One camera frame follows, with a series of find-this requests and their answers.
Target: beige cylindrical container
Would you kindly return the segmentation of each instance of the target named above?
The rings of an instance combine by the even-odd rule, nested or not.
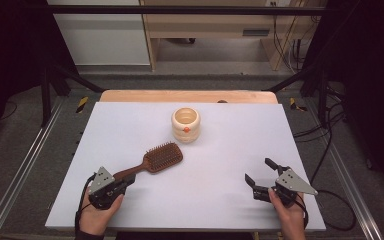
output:
[[[171,116],[173,136],[183,143],[195,141],[200,134],[201,116],[193,108],[176,110]]]

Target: hairbrush bristles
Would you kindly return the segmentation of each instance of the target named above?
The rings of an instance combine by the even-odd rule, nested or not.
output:
[[[149,160],[149,167],[153,172],[182,161],[183,154],[175,143],[168,142],[149,150],[144,158]]]

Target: wooden paddle brush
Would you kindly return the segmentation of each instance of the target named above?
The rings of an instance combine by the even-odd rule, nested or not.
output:
[[[150,173],[157,173],[168,167],[179,163],[183,159],[183,154],[177,144],[168,142],[149,150],[144,156],[142,164],[129,168],[114,174],[115,180],[121,180],[124,177],[147,170]]]

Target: black horizontal bar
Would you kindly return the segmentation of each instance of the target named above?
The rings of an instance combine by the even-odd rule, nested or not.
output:
[[[322,16],[338,9],[322,7],[228,7],[228,6],[107,6],[26,5],[26,9],[54,14],[204,14]]]

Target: white table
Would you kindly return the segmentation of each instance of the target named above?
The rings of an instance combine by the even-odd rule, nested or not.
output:
[[[280,228],[270,203],[256,201],[245,183],[273,186],[269,157],[308,181],[284,110],[258,103],[105,103],[95,105],[83,138],[46,222],[74,227],[86,179],[104,166],[111,173],[136,166],[147,150],[171,135],[171,114],[193,107],[202,116],[200,137],[179,147],[184,159],[163,172],[141,172],[109,227],[134,231],[264,231]],[[305,195],[309,231],[325,230],[313,196]]]

